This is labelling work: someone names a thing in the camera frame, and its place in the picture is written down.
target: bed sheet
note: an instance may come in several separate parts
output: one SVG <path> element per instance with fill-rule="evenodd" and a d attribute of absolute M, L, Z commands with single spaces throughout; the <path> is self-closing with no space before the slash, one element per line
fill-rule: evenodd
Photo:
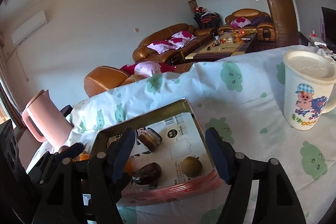
<path fill-rule="evenodd" d="M 205 131 L 215 127 L 224 141 L 250 159 L 277 158 L 298 195 L 307 223 L 318 223 L 336 196 L 336 111 L 321 115 L 308 131 L 292 128 L 283 116 L 288 50 L 324 55 L 315 47 L 290 46 L 195 63 L 182 75 L 167 72 L 106 91 L 78 103 L 67 119 L 74 125 L 65 145 L 82 142 L 87 152 L 99 130 L 181 98 L 188 98 Z M 46 152 L 41 145 L 27 171 Z M 311 159 L 309 166 L 303 159 Z M 120 207 L 127 224 L 216 223 L 230 187 L 196 197 L 141 207 Z M 252 184 L 244 223 L 251 223 L 258 183 Z"/>

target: pink floral cushion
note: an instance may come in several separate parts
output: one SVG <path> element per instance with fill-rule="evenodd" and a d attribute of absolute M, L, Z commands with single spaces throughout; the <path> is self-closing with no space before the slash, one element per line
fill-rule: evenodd
<path fill-rule="evenodd" d="M 169 50 L 174 50 L 175 46 L 170 44 L 167 40 L 153 42 L 152 44 L 148 45 L 147 48 L 151 48 L 152 50 L 156 51 L 158 54 L 167 52 Z"/>
<path fill-rule="evenodd" d="M 249 21 L 247 18 L 245 17 L 239 17 L 236 20 L 234 20 L 233 22 L 230 23 L 232 25 L 232 27 L 234 28 L 242 28 L 246 25 L 251 24 L 251 21 Z"/>
<path fill-rule="evenodd" d="M 171 37 L 172 38 L 182 38 L 182 39 L 189 40 L 189 41 L 196 38 L 196 36 L 194 36 L 192 33 L 189 33 L 187 31 L 177 32 L 177 33 L 173 34 Z"/>
<path fill-rule="evenodd" d="M 167 71 L 173 71 L 174 69 L 174 67 L 164 63 L 146 61 L 140 62 L 135 66 L 134 74 L 148 78 Z"/>
<path fill-rule="evenodd" d="M 190 40 L 184 39 L 184 38 L 171 38 L 168 40 L 169 43 L 174 45 L 175 49 L 183 48 L 185 45 L 187 45 Z"/>
<path fill-rule="evenodd" d="M 125 71 L 128 75 L 133 75 L 134 74 L 134 69 L 135 69 L 136 65 L 137 65 L 137 63 L 135 63 L 133 65 L 125 65 L 125 66 L 122 66 L 120 69 L 122 71 Z"/>

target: leather armchair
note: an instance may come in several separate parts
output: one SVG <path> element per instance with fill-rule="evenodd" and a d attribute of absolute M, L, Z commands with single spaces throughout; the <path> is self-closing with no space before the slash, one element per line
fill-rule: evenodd
<path fill-rule="evenodd" d="M 190 32 L 196 36 L 196 39 L 193 39 L 188 43 L 188 45 L 181 49 L 169 50 L 162 54 L 158 54 L 156 51 L 147 47 L 153 42 L 169 39 L 173 34 L 180 31 Z M 205 43 L 209 42 L 211 39 L 213 39 L 215 34 L 217 34 L 217 30 L 215 28 L 196 30 L 196 28 L 192 25 L 185 23 L 176 24 L 155 32 L 142 40 L 139 46 L 133 52 L 133 60 L 135 62 L 156 61 L 169 65 L 184 63 L 185 56 L 192 53 L 194 50 L 201 47 Z"/>
<path fill-rule="evenodd" d="M 255 9 L 246 8 L 246 9 L 237 10 L 225 18 L 226 24 L 217 29 L 218 34 L 220 35 L 226 31 L 234 31 L 234 30 L 239 30 L 239 29 L 256 30 L 257 35 L 258 35 L 258 40 L 275 42 L 277 40 L 277 34 L 276 34 L 276 29 L 273 23 L 263 22 L 263 23 L 258 24 L 256 27 L 245 26 L 243 28 L 238 28 L 238 29 L 234 29 L 234 27 L 230 24 L 232 21 L 236 20 L 239 17 L 245 17 L 248 20 L 251 20 L 255 17 L 262 16 L 262 15 L 269 17 L 268 13 L 261 12 Z"/>
<path fill-rule="evenodd" d="M 192 65 L 193 63 L 176 65 L 173 72 L 182 74 L 189 71 Z M 113 67 L 99 66 L 84 78 L 84 90 L 89 97 L 92 97 L 104 91 L 121 85 L 128 85 L 142 79 L 145 79 L 145 77 L 141 75 L 130 76 L 124 71 Z"/>

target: orange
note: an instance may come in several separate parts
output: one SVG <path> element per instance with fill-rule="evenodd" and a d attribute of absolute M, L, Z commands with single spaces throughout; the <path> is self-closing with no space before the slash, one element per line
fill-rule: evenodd
<path fill-rule="evenodd" d="M 124 172 L 128 173 L 130 176 L 133 174 L 131 159 L 128 159 L 124 168 Z"/>
<path fill-rule="evenodd" d="M 80 159 L 79 160 L 88 160 L 89 159 L 89 154 L 80 154 Z"/>

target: bottle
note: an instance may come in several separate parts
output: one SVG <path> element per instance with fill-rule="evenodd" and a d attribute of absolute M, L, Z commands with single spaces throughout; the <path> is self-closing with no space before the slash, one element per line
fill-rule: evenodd
<path fill-rule="evenodd" d="M 317 37 L 317 35 L 315 34 L 315 30 L 311 32 L 310 37 Z"/>

